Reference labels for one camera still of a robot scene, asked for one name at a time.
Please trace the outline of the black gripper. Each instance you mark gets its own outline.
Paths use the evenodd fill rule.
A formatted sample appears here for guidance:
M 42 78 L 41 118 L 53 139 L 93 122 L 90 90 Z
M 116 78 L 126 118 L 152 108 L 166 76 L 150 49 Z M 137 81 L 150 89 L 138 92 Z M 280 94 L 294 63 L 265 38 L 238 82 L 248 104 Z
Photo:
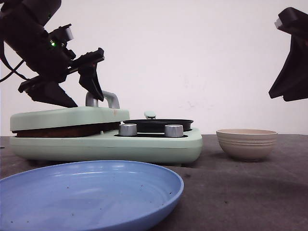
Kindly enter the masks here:
M 42 26 L 4 26 L 4 41 L 21 57 L 21 62 L 38 74 L 25 79 L 19 91 L 27 90 L 33 101 L 54 104 L 67 108 L 77 104 L 59 86 L 67 75 L 78 72 L 79 84 L 93 95 L 104 101 L 98 81 L 97 63 L 104 60 L 104 51 L 98 48 L 79 58 L 67 47 L 51 45 L 51 37 Z

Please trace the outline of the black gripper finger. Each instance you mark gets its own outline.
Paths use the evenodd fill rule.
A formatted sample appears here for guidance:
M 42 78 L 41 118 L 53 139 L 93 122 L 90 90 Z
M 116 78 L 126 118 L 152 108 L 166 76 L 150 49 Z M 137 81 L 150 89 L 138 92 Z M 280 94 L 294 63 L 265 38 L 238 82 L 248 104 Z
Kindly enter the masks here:
M 291 36 L 290 51 L 269 90 L 269 96 L 282 96 L 286 102 L 308 98 L 308 45 L 298 36 Z

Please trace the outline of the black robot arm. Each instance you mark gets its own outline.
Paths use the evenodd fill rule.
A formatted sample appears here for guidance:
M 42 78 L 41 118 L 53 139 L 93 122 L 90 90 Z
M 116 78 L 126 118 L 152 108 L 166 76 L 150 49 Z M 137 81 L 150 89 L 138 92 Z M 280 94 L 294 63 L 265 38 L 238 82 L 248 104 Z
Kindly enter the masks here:
M 95 99 L 104 100 L 98 82 L 97 63 L 104 60 L 104 51 L 98 48 L 79 58 L 67 48 L 73 36 L 70 24 L 60 26 L 52 32 L 44 28 L 61 6 L 59 0 L 2 0 L 0 9 L 0 59 L 22 79 L 19 92 L 26 92 L 32 100 L 67 108 L 77 104 L 59 86 L 74 72 L 80 75 L 79 84 Z M 23 63 L 38 76 L 26 78 L 9 65 L 4 44 L 8 44 Z

